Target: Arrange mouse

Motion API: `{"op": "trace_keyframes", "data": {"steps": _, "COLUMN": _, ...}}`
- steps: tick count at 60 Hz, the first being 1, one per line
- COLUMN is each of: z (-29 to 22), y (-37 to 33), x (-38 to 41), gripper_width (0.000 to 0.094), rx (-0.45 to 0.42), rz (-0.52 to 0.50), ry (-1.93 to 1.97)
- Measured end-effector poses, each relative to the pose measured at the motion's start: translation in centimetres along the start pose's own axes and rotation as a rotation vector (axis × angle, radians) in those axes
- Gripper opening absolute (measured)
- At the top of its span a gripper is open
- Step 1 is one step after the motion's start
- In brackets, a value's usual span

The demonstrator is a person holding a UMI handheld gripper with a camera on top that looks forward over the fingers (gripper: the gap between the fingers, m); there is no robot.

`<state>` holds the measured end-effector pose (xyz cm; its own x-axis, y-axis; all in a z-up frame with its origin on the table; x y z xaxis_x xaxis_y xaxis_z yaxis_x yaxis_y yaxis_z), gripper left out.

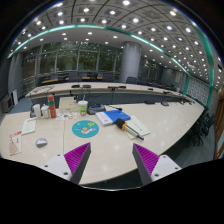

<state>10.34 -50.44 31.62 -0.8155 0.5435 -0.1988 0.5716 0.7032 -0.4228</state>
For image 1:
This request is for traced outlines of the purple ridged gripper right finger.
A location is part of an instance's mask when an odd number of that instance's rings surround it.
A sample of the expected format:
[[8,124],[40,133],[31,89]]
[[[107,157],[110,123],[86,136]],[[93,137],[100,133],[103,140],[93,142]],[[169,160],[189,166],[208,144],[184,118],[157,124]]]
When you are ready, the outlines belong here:
[[138,144],[133,144],[132,154],[143,185],[159,180],[181,169],[169,156],[159,156]]

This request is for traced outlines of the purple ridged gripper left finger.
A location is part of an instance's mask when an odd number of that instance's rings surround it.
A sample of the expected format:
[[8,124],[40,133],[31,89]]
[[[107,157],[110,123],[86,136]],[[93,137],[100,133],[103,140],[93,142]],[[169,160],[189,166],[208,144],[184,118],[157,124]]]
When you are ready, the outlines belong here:
[[43,165],[43,169],[78,184],[91,154],[91,144],[81,145],[65,155],[57,154]]

